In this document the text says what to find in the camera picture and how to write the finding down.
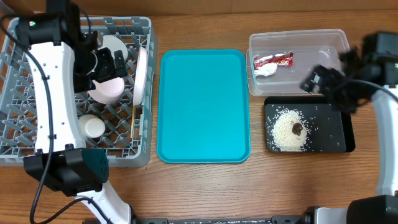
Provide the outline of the pink small bowl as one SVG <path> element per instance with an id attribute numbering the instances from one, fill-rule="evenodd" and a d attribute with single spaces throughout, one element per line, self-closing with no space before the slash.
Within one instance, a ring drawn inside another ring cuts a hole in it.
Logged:
<path id="1" fill-rule="evenodd" d="M 124 80 L 119 77 L 103 83 L 94 80 L 93 83 L 95 84 L 95 89 L 89 90 L 88 94 L 98 103 L 106 105 L 117 102 L 125 88 Z"/>

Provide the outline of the grey bowl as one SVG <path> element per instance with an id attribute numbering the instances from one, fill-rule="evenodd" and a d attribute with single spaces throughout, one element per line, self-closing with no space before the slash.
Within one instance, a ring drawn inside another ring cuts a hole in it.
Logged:
<path id="1" fill-rule="evenodd" d="M 115 52 L 120 50 L 123 54 L 123 59 L 128 59 L 128 49 L 123 41 L 113 35 L 104 35 L 103 44 L 99 49 L 108 48 L 113 58 L 115 58 Z"/>

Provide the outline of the large white plate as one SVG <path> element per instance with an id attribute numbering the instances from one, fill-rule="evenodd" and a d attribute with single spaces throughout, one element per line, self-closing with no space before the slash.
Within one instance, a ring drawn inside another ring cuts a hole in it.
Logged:
<path id="1" fill-rule="evenodd" d="M 147 61 L 148 61 L 148 51 L 140 47 L 139 55 L 137 59 L 136 67 L 136 77 L 134 81 L 133 90 L 133 106 L 138 106 L 142 103 L 146 87 L 146 75 L 147 75 Z"/>

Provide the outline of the red snack wrapper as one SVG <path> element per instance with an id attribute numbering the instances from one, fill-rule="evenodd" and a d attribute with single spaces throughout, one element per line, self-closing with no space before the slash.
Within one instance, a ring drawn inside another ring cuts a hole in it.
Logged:
<path id="1" fill-rule="evenodd" d="M 289 51 L 281 54 L 268 55 L 261 58 L 255 57 L 254 68 L 259 69 L 260 67 L 268 63 L 275 63 L 277 66 L 292 66 L 293 56 L 294 53 L 292 51 Z"/>

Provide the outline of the wooden chopstick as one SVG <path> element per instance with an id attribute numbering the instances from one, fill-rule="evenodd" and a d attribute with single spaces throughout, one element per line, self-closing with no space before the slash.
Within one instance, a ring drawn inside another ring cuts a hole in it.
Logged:
<path id="1" fill-rule="evenodd" d="M 136 106 L 132 106 L 132 115 L 131 115 L 131 130 L 130 130 L 130 138 L 134 139 L 134 123 L 135 123 L 135 115 L 136 115 Z"/>

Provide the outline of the white tissue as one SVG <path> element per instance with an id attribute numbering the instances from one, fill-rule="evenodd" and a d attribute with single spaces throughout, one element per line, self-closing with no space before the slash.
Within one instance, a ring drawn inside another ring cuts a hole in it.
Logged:
<path id="1" fill-rule="evenodd" d="M 278 65 L 276 63 L 266 63 L 264 65 L 261 65 L 257 69 L 255 69 L 254 74 L 255 76 L 264 76 L 268 77 L 277 71 Z"/>

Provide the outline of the brown food scrap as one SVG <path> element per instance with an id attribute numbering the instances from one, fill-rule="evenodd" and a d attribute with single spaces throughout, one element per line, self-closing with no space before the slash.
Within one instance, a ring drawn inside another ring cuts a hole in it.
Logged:
<path id="1" fill-rule="evenodd" d="M 302 134 L 304 127 L 301 123 L 294 123 L 292 126 L 292 133 L 294 135 L 300 136 Z"/>

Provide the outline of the white rice pile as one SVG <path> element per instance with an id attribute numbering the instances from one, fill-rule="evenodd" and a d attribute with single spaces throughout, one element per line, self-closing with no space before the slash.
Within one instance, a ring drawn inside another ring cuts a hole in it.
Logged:
<path id="1" fill-rule="evenodd" d="M 298 109 L 288 109 L 285 106 L 272 105 L 275 114 L 267 116 L 266 131 L 269 135 L 267 143 L 273 152 L 305 152 L 311 143 L 311 125 Z M 300 136 L 292 133 L 294 123 L 304 127 Z"/>

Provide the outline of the white cup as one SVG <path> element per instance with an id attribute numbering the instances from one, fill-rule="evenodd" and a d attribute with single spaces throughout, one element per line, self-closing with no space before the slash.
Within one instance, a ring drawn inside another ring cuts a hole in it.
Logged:
<path id="1" fill-rule="evenodd" d="M 86 114 L 78 119 L 82 134 L 89 138 L 98 138 L 105 132 L 105 124 L 97 116 Z"/>

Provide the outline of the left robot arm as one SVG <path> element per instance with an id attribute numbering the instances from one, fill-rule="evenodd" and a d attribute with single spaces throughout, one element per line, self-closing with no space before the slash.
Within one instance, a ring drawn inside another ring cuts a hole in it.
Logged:
<path id="1" fill-rule="evenodd" d="M 105 151 L 86 146 L 75 103 L 95 83 L 127 75 L 122 51 L 101 46 L 97 31 L 82 32 L 71 1 L 47 1 L 45 12 L 21 17 L 15 43 L 27 54 L 37 109 L 35 153 L 24 158 L 25 171 L 40 187 L 84 203 L 101 223 L 133 223 L 132 207 L 109 182 Z"/>

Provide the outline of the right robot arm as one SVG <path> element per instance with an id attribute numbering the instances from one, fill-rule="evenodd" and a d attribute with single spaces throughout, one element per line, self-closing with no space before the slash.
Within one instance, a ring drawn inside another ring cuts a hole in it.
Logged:
<path id="1" fill-rule="evenodd" d="M 342 70 L 317 65 L 300 88 L 317 92 L 336 109 L 354 113 L 370 101 L 377 119 L 379 180 L 376 196 L 348 208 L 310 207 L 302 223 L 397 223 L 397 34 L 376 32 L 362 50 L 339 55 Z"/>

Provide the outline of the grey dishwasher rack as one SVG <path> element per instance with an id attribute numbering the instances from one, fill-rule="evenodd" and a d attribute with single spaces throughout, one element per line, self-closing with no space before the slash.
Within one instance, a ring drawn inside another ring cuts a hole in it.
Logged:
<path id="1" fill-rule="evenodd" d="M 124 77 L 125 89 L 119 101 L 104 105 L 87 93 L 75 97 L 78 116 L 92 114 L 102 119 L 105 132 L 86 138 L 86 146 L 104 149 L 112 167 L 143 167 L 150 160 L 152 137 L 152 87 L 156 70 L 158 40 L 148 17 L 81 18 L 83 32 L 97 30 L 113 35 L 128 49 Z M 130 138 L 132 100 L 139 48 L 149 53 L 143 101 L 136 106 L 134 139 Z M 1 50 L 1 165 L 22 166 L 23 159 L 34 155 L 37 112 L 33 77 L 25 53 L 4 38 Z"/>

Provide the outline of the clear plastic bin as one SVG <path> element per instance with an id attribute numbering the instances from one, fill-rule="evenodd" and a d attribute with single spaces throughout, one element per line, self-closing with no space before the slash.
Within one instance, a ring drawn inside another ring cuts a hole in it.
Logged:
<path id="1" fill-rule="evenodd" d="M 248 88 L 253 96 L 302 95 L 300 83 L 317 65 L 341 69 L 340 52 L 349 50 L 341 29 L 294 30 L 253 34 L 246 54 Z M 261 75 L 255 59 L 285 54 L 292 65 L 279 65 L 270 75 Z"/>

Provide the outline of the black tray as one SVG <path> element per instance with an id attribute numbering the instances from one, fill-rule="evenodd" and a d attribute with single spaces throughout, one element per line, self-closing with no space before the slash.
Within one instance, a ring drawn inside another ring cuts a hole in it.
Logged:
<path id="1" fill-rule="evenodd" d="M 272 105 L 300 110 L 311 125 L 307 151 L 298 153 L 346 153 L 355 149 L 351 116 L 332 107 L 322 96 L 270 96 L 264 101 L 265 129 L 267 116 L 275 114 Z M 266 131 L 266 145 L 269 135 Z"/>

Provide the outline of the teal plastic tray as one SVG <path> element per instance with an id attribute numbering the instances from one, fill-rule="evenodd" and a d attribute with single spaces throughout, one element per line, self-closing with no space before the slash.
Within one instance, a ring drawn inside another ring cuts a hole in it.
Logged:
<path id="1" fill-rule="evenodd" d="M 170 164 L 241 163 L 251 153 L 246 59 L 236 49 L 161 60 L 157 154 Z"/>

